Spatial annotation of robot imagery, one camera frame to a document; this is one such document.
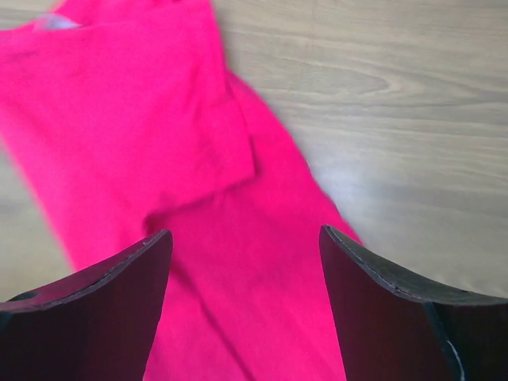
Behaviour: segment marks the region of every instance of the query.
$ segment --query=folded pink fabric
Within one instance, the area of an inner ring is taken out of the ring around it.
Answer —
[[[69,0],[0,33],[0,131],[75,268],[170,229],[145,379],[341,380],[318,251],[355,233],[228,72],[207,0]]]

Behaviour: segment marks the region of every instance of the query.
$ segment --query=pink shirt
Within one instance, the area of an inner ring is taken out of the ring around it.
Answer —
[[[0,33],[0,132],[76,269],[173,233],[145,379],[345,379],[318,234],[357,237],[226,67],[207,0],[58,13],[82,27]]]

